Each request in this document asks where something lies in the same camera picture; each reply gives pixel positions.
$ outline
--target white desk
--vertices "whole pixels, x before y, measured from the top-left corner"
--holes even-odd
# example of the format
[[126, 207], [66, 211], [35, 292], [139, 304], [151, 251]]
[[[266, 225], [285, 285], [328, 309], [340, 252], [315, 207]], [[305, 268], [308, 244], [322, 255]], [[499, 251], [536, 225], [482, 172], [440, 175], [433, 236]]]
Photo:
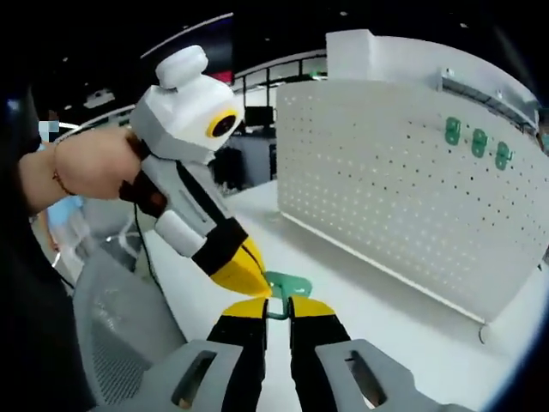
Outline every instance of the white desk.
[[[269, 270], [304, 276], [353, 338], [365, 338], [413, 372], [418, 390], [440, 403], [480, 410], [522, 358], [543, 317], [549, 268], [536, 270], [485, 333], [472, 320], [320, 239], [277, 212], [276, 183], [227, 199], [262, 250]], [[146, 234], [160, 283], [187, 339], [203, 339], [225, 308], [246, 299], [213, 284], [156, 233]], [[290, 377], [289, 326], [269, 320], [261, 412], [299, 412]]]

